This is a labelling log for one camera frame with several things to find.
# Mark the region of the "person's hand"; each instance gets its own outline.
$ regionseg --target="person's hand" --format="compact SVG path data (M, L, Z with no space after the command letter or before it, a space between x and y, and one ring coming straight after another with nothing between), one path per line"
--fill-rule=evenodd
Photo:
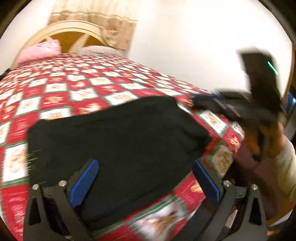
M268 150L268 156L270 158L276 157L279 153L281 153L284 150L287 144L287 140L284 135L284 127L282 123L279 122L278 125L273 125L269 127L261 126L260 130L266 138L270 139L270 148ZM261 150L257 143L256 133L254 133L254 131L248 128L244 128L244 131L248 149L253 154L259 155L261 153Z

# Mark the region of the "blue gripper pad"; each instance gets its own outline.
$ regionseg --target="blue gripper pad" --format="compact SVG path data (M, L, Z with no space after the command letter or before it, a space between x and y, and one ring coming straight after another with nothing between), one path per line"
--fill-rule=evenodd
M82 203L98 172L98 160L90 159L79 171L72 175L70 178L72 183L69 183L68 186L68 200L73 208Z
M218 207L224 194L222 180L215 170L210 170L201 161L194 160L192 163L192 172L202 188L206 199L212 205Z

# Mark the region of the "green light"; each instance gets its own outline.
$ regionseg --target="green light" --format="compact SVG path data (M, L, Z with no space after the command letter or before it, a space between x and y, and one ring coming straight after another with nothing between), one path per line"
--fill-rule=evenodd
M269 61L267 61L267 63L268 63L268 65L271 67L271 69L274 71L274 73L277 75L277 76L279 76L279 73L276 71L276 69L272 66L272 64L269 62Z

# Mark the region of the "bedspread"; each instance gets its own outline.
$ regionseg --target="bedspread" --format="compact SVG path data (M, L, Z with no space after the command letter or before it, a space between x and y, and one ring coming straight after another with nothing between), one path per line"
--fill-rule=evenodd
M208 92L119 56L63 54L11 71L0 82L0 213L12 234L22 240L30 168L26 131L39 119L87 114L146 96L174 96L208 130L212 141L202 158L223 176L244 133L224 116L192 111L190 95L198 93ZM204 198L189 173L167 196L94 235L102 241L170 240Z

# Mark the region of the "screw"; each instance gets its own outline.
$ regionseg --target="screw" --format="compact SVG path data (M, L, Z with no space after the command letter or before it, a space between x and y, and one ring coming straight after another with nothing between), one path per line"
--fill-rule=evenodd
M258 186L257 186L256 184L252 184L252 185L251 185L251 188L252 188L254 191L256 191L256 190L258 189Z
M64 187L66 185L67 185L67 182L65 180L62 180L62 181L59 182L60 187Z
M33 190L37 190L39 188L39 185L38 184L34 184L33 186L32 186L32 189Z
M224 186L230 187L232 185L231 181L225 180L223 181Z

